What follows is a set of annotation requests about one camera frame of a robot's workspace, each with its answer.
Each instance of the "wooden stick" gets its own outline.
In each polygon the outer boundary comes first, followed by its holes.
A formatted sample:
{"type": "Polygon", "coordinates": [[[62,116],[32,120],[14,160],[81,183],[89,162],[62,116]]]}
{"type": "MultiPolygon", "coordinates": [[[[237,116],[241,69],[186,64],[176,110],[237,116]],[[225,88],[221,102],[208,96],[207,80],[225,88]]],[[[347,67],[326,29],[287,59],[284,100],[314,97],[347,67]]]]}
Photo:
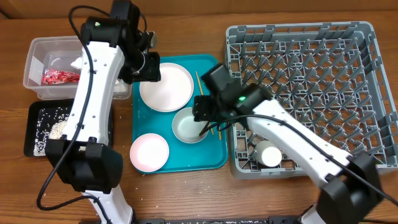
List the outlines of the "wooden stick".
{"type": "MultiPolygon", "coordinates": [[[[196,73],[197,73],[197,79],[198,79],[200,94],[203,96],[203,90],[201,89],[201,84],[200,84],[200,79],[199,79],[198,71],[196,71],[196,73]]],[[[211,128],[210,130],[211,130],[211,134],[214,135],[213,128],[211,128]]]]}

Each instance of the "gray dish rack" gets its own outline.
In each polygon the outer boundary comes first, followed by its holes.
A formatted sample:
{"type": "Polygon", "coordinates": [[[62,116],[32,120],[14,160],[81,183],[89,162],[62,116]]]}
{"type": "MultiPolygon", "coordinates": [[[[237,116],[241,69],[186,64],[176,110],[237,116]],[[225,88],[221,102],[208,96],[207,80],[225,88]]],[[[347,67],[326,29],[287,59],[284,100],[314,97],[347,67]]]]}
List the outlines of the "gray dish rack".
{"type": "MultiPolygon", "coordinates": [[[[297,120],[331,144],[366,151],[380,173],[398,168],[398,115],[376,35],[368,22],[231,26],[226,63],[242,85],[265,85],[297,120]]],[[[239,179],[305,175],[283,155],[277,167],[250,160],[263,138],[229,130],[231,172],[239,179]]]]}

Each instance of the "clear plastic bin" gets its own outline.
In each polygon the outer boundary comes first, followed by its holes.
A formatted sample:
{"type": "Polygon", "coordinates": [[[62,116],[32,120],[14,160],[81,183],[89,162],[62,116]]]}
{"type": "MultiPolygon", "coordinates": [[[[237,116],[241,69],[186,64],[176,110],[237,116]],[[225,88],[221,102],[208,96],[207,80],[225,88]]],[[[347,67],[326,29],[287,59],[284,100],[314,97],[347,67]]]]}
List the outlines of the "clear plastic bin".
{"type": "MultiPolygon", "coordinates": [[[[43,85],[42,77],[47,69],[80,74],[80,69],[74,68],[70,64],[82,55],[81,48],[77,36],[34,39],[26,58],[24,87],[35,91],[41,100],[74,98],[77,83],[43,85]]],[[[130,96],[131,85],[117,80],[113,98],[123,100],[130,96]]]]}

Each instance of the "wood grain tabletop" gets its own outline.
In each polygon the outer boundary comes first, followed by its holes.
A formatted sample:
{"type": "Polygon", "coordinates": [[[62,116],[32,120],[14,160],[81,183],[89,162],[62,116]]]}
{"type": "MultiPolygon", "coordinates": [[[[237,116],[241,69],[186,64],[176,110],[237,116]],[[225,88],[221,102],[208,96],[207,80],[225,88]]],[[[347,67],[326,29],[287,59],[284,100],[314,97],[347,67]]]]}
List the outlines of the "wood grain tabletop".
{"type": "MultiPolygon", "coordinates": [[[[75,19],[80,24],[84,18],[75,19]]],[[[398,13],[314,12],[230,14],[215,16],[148,17],[156,31],[161,56],[212,54],[222,60],[225,31],[241,24],[368,21],[376,31],[394,99],[398,100],[398,13]]],[[[67,19],[0,21],[0,223],[78,223],[95,220],[88,201],[43,212],[37,194],[52,166],[43,158],[25,157],[24,136],[30,104],[37,95],[22,86],[30,42],[36,37],[73,35],[67,19]]],[[[238,180],[229,162],[217,170],[142,175],[130,163],[132,143],[131,98],[114,102],[114,150],[124,158],[120,183],[127,203],[139,218],[259,218],[298,215],[316,202],[318,189],[308,177],[295,179],[238,180]]],[[[398,198],[398,172],[381,177],[383,189],[398,198]]],[[[55,205],[79,196],[56,176],[43,204],[55,205]]],[[[398,209],[384,201],[371,218],[398,220],[398,209]]]]}

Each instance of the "teal tray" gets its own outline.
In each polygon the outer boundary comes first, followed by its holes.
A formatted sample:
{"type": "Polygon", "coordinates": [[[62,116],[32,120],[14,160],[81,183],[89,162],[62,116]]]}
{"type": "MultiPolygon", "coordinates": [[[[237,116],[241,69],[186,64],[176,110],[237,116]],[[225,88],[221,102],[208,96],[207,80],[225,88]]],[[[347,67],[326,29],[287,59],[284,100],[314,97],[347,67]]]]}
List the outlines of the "teal tray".
{"type": "MultiPolygon", "coordinates": [[[[200,95],[200,89],[195,71],[199,76],[215,66],[218,61],[211,55],[184,55],[173,57],[162,57],[161,63],[176,63],[186,68],[193,78],[195,84],[193,96],[183,107],[193,106],[193,97],[200,95]]],[[[203,93],[209,94],[206,86],[201,83],[203,93]]],[[[178,140],[172,131],[172,121],[179,111],[162,113],[150,109],[141,99],[139,94],[139,83],[133,84],[132,99],[132,140],[147,133],[156,133],[162,136],[169,144],[170,154],[166,164],[153,173],[180,172],[203,169],[217,169],[225,164],[228,158],[226,131],[214,135],[209,132],[206,138],[195,144],[187,144],[178,140]]]]}

